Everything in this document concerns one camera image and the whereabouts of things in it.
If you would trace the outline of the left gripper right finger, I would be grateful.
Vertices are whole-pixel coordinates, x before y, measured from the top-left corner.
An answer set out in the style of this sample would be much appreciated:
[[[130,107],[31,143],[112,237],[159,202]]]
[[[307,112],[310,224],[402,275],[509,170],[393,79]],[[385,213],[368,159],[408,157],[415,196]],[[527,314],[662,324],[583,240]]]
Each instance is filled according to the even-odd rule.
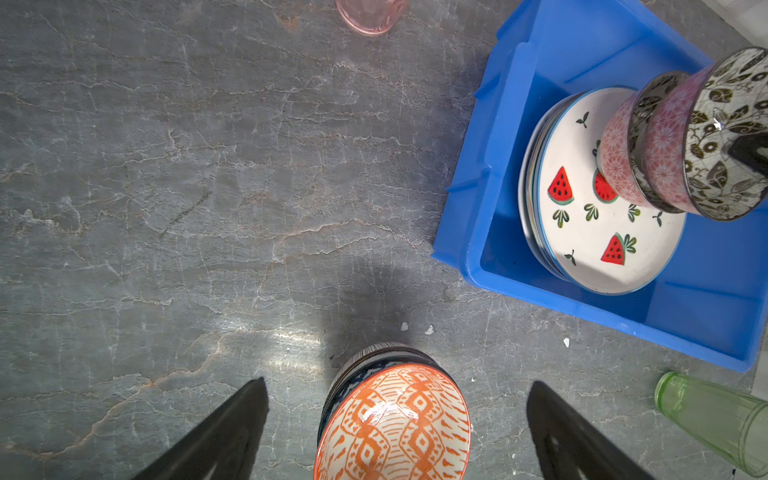
[[[542,381],[532,384],[526,415],[545,479],[651,477]]]

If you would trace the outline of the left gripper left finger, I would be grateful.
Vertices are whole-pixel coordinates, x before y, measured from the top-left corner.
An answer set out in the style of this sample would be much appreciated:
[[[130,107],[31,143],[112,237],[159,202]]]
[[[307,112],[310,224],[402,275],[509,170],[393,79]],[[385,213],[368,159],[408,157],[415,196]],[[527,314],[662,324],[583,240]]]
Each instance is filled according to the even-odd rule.
[[[265,380],[243,385],[138,479],[248,479],[269,411]]]

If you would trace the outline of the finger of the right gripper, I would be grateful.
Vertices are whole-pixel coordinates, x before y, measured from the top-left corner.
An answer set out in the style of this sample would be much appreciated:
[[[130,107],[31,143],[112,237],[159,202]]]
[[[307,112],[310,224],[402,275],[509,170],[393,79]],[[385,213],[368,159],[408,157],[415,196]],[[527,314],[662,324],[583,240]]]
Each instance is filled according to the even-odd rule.
[[[727,149],[730,157],[763,177],[768,176],[768,133],[741,135]]]

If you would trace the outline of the black white patterned bowl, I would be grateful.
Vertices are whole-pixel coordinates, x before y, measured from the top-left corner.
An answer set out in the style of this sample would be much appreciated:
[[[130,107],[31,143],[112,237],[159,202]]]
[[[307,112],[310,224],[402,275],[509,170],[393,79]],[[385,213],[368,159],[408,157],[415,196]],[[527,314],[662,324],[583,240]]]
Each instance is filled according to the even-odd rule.
[[[656,109],[643,142],[646,178],[684,212],[739,219],[766,198],[767,177],[727,149],[760,132],[767,132],[767,51],[752,46],[691,75]]]
[[[656,76],[621,104],[604,129],[596,150],[598,170],[631,204],[671,214],[681,212],[650,186],[643,166],[643,142],[656,109],[688,77],[683,71]]]

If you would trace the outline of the red rimmed bowl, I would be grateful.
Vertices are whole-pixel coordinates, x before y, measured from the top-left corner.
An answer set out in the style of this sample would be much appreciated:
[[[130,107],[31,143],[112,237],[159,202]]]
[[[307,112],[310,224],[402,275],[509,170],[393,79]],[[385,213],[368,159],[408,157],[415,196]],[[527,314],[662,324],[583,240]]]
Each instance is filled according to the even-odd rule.
[[[390,366],[355,386],[325,424],[315,479],[462,479],[472,425],[457,384],[417,363]]]

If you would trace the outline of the watermelon pattern plate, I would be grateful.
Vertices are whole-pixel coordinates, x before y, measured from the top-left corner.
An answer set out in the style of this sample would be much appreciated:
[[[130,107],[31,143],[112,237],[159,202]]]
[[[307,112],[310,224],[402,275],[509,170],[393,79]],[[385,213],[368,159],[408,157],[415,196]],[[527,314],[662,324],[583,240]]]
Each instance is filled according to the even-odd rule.
[[[633,92],[583,92],[542,130],[527,175],[542,253],[567,281],[602,295],[651,283],[671,260],[686,220],[623,200],[598,170],[604,129]]]

